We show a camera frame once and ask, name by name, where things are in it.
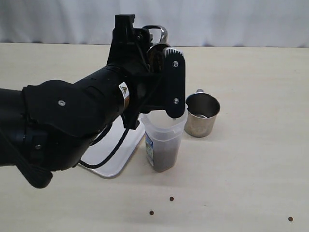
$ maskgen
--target plastic container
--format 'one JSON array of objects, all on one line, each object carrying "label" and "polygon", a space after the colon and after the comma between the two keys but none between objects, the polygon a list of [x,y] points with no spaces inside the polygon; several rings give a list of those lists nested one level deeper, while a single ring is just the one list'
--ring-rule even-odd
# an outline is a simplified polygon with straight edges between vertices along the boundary
[{"label": "plastic container", "polygon": [[170,118],[164,110],[142,114],[147,158],[153,169],[163,172],[176,163],[188,110],[180,118]]}]

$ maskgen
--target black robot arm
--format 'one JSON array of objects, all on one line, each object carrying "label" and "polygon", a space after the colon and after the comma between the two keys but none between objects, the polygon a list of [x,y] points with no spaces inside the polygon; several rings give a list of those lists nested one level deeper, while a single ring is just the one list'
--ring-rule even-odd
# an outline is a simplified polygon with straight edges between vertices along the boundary
[{"label": "black robot arm", "polygon": [[107,64],[84,79],[0,89],[1,166],[15,165],[31,185],[44,188],[51,172],[75,167],[119,116],[128,131],[137,128],[140,113],[183,115],[182,53],[166,41],[153,44],[149,30],[159,26],[136,29],[134,18],[115,16]]}]

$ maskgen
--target table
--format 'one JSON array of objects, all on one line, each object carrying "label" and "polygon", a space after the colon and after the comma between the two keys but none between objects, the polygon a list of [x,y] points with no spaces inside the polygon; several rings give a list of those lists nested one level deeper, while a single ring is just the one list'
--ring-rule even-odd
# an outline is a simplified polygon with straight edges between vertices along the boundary
[{"label": "table", "polygon": [[[2,167],[1,231],[307,231],[309,49],[180,49],[186,94],[202,88],[221,104],[210,136],[184,133],[176,166],[163,173],[148,164],[144,142],[110,180],[76,167],[34,189]],[[0,86],[75,82],[103,67],[108,51],[1,43]]]}]

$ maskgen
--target cable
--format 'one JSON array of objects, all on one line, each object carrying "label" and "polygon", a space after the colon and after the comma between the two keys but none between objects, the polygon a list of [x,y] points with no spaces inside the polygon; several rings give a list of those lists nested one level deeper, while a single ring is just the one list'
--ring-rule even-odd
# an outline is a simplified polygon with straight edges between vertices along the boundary
[{"label": "cable", "polygon": [[141,109],[143,108],[143,106],[147,103],[147,101],[150,99],[150,97],[153,95],[153,93],[156,91],[156,89],[159,87],[160,82],[161,82],[162,76],[159,78],[159,80],[157,81],[155,87],[152,89],[152,91],[149,93],[149,95],[144,99],[144,101],[140,104],[140,106],[137,108],[134,117],[132,117],[132,120],[129,122],[128,124],[128,128],[126,128],[125,132],[122,134],[120,140],[118,141],[117,145],[115,146],[115,148],[112,150],[112,152],[100,163],[95,164],[95,165],[91,165],[88,164],[82,160],[79,161],[79,163],[81,165],[83,165],[86,168],[90,168],[90,169],[96,169],[99,167],[102,167],[104,164],[106,164],[113,156],[114,154],[117,152],[117,150],[119,149],[119,147],[121,146],[122,142],[125,140],[126,135],[129,132],[129,128],[131,126],[133,126],[133,123],[135,123],[135,116],[138,116],[139,112],[141,111]]},{"label": "cable", "polygon": [[112,123],[107,125],[104,131],[92,142],[90,146],[93,146],[97,144],[98,142],[100,142],[107,135],[107,133],[111,130],[111,128],[112,128]]}]

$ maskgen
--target metal cup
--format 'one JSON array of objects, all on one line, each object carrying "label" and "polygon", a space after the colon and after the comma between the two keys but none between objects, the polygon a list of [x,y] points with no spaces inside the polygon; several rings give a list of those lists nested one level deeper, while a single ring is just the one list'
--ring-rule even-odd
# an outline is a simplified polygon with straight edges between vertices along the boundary
[{"label": "metal cup", "polygon": [[198,89],[186,99],[186,104],[189,114],[184,130],[194,137],[208,136],[220,111],[218,100]]}]

